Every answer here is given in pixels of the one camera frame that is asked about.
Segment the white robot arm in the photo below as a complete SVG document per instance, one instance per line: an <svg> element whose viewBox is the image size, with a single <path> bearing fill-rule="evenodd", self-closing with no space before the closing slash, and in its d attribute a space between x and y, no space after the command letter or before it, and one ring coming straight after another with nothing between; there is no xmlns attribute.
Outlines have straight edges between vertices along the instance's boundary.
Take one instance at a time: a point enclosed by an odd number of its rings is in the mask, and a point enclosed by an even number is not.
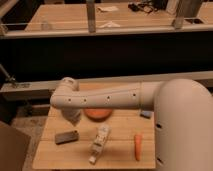
<svg viewBox="0 0 213 171"><path fill-rule="evenodd" d="M154 112L156 171L213 171L213 95L197 81L172 79L80 91L63 78L53 107L145 109Z"/></svg>

